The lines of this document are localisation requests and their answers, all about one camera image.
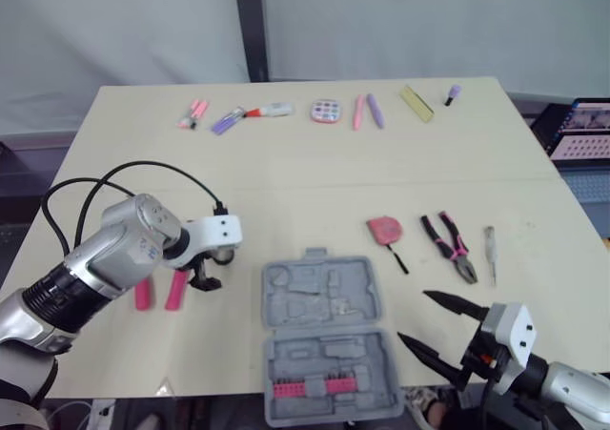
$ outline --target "pink-handled pliers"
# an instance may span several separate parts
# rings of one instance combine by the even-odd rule
[[[451,247],[449,244],[447,244],[440,238],[437,231],[430,223],[430,219],[427,215],[423,215],[421,217],[421,224],[423,225],[424,230],[426,231],[430,239],[432,239],[438,246],[442,256],[454,262],[459,275],[462,276],[464,280],[469,284],[474,284],[478,281],[477,272],[475,271],[475,267],[473,266],[473,264],[467,258],[468,248],[464,244],[464,241],[462,240],[461,235],[459,234],[459,230],[456,226],[456,223],[451,217],[449,217],[449,215],[445,211],[440,213],[438,216],[447,227],[447,230],[449,230],[449,232],[451,233],[451,237],[454,240],[454,247]]]

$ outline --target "black cable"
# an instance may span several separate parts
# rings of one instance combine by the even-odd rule
[[[203,183],[201,183],[199,180],[194,178],[192,175],[186,173],[185,171],[182,171],[181,169],[176,168],[175,166],[168,165],[167,163],[161,163],[160,161],[151,161],[151,160],[130,161],[128,163],[123,163],[122,165],[119,165],[116,168],[114,168],[114,169],[108,171],[106,174],[104,174],[102,176],[102,178],[99,179],[97,184],[95,184],[95,186],[91,189],[91,191],[89,192],[87,197],[85,198],[85,202],[83,203],[83,206],[80,210],[80,214],[78,215],[78,223],[76,224],[76,234],[74,235],[74,247],[80,245],[80,243],[81,243],[81,240],[83,237],[83,228],[85,227],[85,219],[87,217],[87,210],[91,206],[93,197],[95,196],[95,194],[97,194],[97,192],[99,192],[99,189],[101,189],[102,185],[104,185],[108,181],[108,179],[110,179],[113,175],[115,175],[119,171],[122,171],[126,168],[130,168],[131,166],[160,166],[161,168],[167,168],[169,170],[176,171],[177,173],[182,174],[185,177],[189,178],[192,182],[194,182],[199,187],[201,187],[209,196],[211,196],[212,199],[216,202],[216,209],[218,211],[224,211],[222,201],[220,201],[218,199],[218,197],[216,195],[214,195],[214,193],[208,187],[206,187]]]
[[[479,408],[479,419],[480,419],[480,428],[481,430],[487,430],[487,405],[489,403],[489,396],[494,388],[496,382],[489,378],[487,383],[485,384],[485,388],[483,389],[483,395],[480,399],[480,408]]]
[[[64,180],[62,182],[59,182],[56,185],[53,185],[50,189],[48,189],[47,192],[43,195],[42,199],[40,200],[40,209],[42,210],[42,214],[45,217],[45,219],[47,220],[47,222],[49,223],[49,225],[51,226],[51,229],[57,236],[57,239],[59,239],[59,243],[61,244],[61,249],[64,253],[64,256],[66,256],[67,254],[70,253],[70,246],[68,245],[68,241],[66,240],[66,237],[64,236],[64,232],[61,231],[61,228],[59,228],[59,225],[57,225],[57,222],[55,222],[55,219],[51,215],[51,211],[49,211],[49,198],[59,189],[66,187],[67,185],[75,184],[77,182],[97,182],[98,183],[98,182],[100,182],[100,179],[98,179],[96,177],[76,177],[74,179]],[[127,196],[133,196],[132,192],[130,192],[129,190],[121,187],[120,185],[114,184],[112,182],[103,182],[103,185],[108,185],[110,187],[113,187],[114,189],[116,189],[120,192],[123,192]]]

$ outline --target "plastic tool case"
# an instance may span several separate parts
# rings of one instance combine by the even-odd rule
[[[381,305],[365,256],[303,259],[263,269],[265,418],[273,426],[385,419],[404,409]]]

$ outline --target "white curtain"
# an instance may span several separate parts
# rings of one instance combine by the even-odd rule
[[[235,0],[0,0],[0,137],[76,130],[102,85],[247,81]]]
[[[265,0],[265,12],[276,80],[493,75],[533,99],[610,94],[610,0]]]

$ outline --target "silver robot arm segment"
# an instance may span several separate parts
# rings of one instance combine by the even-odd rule
[[[9,420],[0,416],[0,428],[25,416],[24,405],[35,406],[51,387],[54,355],[68,351],[95,313],[159,263],[184,267],[199,254],[232,251],[242,239],[235,215],[183,226],[150,195],[111,206],[101,223],[46,276],[0,301],[0,409],[14,410],[2,413]]]

